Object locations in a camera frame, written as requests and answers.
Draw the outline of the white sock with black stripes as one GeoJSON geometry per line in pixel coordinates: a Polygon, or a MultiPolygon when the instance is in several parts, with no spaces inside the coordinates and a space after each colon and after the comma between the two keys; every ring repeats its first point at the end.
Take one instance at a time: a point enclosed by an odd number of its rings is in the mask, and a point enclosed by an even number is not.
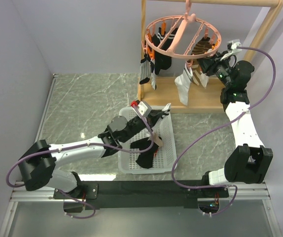
{"type": "Polygon", "coordinates": [[[188,67],[187,64],[185,64],[182,74],[175,79],[175,85],[177,86],[179,100],[185,106],[188,105],[188,93],[192,81],[192,68],[188,67]]]}

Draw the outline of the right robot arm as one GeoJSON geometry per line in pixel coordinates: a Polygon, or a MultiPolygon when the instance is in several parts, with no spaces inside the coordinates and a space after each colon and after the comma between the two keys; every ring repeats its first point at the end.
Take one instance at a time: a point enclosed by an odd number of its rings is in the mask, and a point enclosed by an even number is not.
{"type": "Polygon", "coordinates": [[[217,185],[234,182],[246,184],[262,183],[273,159],[273,151],[265,148],[255,129],[251,114],[247,83],[254,66],[241,60],[230,66],[230,57],[216,53],[212,57],[198,59],[198,64],[207,76],[216,76],[224,85],[220,102],[231,121],[235,139],[235,150],[223,168],[208,173],[208,180],[201,183],[202,195],[211,197],[217,185]]]}

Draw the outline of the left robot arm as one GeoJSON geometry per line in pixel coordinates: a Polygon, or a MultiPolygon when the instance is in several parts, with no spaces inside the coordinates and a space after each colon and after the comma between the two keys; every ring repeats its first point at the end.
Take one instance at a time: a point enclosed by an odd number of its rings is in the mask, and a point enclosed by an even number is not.
{"type": "Polygon", "coordinates": [[[19,159],[19,170],[27,191],[42,187],[57,188],[70,198],[82,194],[82,181],[76,172],[62,171],[63,165],[86,158],[105,158],[117,152],[138,154],[145,167],[152,165],[154,154],[162,146],[155,133],[161,122],[170,115],[170,106],[146,113],[132,108],[132,119],[116,116],[104,132],[90,139],[68,144],[35,142],[19,159]]]}

